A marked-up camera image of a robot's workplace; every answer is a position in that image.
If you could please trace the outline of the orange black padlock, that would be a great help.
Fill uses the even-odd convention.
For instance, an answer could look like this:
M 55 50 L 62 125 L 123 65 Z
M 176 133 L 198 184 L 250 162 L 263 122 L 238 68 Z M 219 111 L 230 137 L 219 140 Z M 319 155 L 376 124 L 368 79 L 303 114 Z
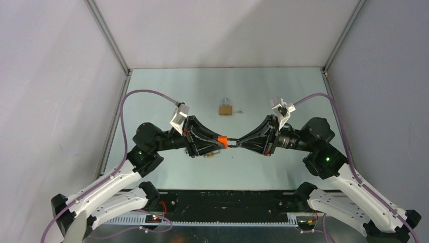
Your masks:
M 236 139 L 236 138 L 229 138 L 227 136 L 221 136 L 221 135 L 219 135 L 217 137 L 217 141 L 219 143 L 221 143 L 224 146 L 225 149 L 227 149 L 227 148 L 235 148 L 235 147 L 237 147 L 236 144 L 230 144 L 229 142 L 235 142 L 235 143 L 237 143 L 239 140 Z

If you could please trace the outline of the small brass padlock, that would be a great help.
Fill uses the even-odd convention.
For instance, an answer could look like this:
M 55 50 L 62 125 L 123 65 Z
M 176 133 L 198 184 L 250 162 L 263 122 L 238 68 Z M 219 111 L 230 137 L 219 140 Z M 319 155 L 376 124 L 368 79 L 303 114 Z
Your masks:
M 213 152 L 209 152 L 207 154 L 204 155 L 205 158 L 211 158 L 214 157 L 215 155 L 219 154 L 220 151 L 213 151 Z

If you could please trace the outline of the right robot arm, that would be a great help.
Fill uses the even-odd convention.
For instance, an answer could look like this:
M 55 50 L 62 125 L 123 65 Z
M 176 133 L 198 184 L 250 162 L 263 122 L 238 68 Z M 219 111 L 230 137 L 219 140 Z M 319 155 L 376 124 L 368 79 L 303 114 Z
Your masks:
M 407 242 L 415 236 L 414 228 L 421 215 L 415 210 L 404 210 L 381 195 L 330 144 L 334 135 L 324 118 L 314 117 L 297 130 L 288 124 L 282 127 L 276 117 L 269 115 L 256 129 L 239 138 L 236 145 L 265 156 L 272 155 L 276 148 L 307 152 L 303 163 L 308 171 L 340 190 L 350 202 L 338 201 L 304 182 L 295 191 L 294 205 L 299 211 L 326 213 L 357 230 L 368 242 Z

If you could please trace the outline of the large brass padlock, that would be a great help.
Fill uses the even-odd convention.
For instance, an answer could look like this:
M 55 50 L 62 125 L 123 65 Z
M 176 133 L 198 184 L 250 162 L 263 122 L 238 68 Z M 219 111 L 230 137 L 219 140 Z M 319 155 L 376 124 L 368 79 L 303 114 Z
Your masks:
M 219 115 L 221 116 L 233 115 L 233 106 L 229 98 L 224 98 L 220 101 Z

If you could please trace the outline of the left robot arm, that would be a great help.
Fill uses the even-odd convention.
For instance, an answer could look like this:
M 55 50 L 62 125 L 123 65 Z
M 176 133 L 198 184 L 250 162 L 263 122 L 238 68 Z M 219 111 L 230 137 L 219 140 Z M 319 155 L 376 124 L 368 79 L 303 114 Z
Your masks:
M 54 220 L 64 239 L 88 237 L 104 222 L 133 210 L 153 211 L 160 194 L 151 182 L 142 182 L 125 195 L 116 193 L 153 172 L 163 162 L 161 151 L 184 148 L 191 157 L 228 148 L 228 138 L 203 126 L 195 116 L 184 118 L 169 131 L 142 123 L 133 136 L 135 146 L 126 150 L 118 167 L 71 196 L 51 199 Z

